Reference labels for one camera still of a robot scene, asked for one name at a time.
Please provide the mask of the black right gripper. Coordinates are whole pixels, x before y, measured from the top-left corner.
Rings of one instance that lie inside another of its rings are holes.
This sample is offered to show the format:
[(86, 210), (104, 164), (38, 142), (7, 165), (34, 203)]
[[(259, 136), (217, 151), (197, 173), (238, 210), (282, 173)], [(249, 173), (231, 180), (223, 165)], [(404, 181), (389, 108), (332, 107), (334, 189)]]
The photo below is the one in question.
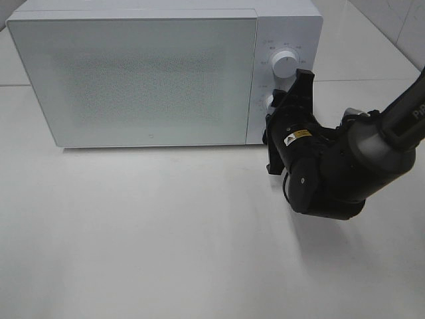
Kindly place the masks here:
[(284, 170), (291, 176), (319, 175), (322, 140), (313, 115), (314, 78), (312, 71), (298, 68), (288, 93), (273, 90), (263, 136), (270, 175), (281, 175)]

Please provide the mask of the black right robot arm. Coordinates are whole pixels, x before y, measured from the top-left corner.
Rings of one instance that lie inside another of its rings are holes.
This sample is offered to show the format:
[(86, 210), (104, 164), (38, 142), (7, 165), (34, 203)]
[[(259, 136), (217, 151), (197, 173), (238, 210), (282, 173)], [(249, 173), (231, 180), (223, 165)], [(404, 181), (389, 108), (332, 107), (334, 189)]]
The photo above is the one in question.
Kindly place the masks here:
[(284, 197), (296, 213), (348, 220), (412, 169), (424, 139), (424, 77), (383, 111), (346, 109), (335, 128), (313, 115), (313, 79), (299, 69), (289, 90), (273, 91), (262, 138), (267, 170), (284, 177)]

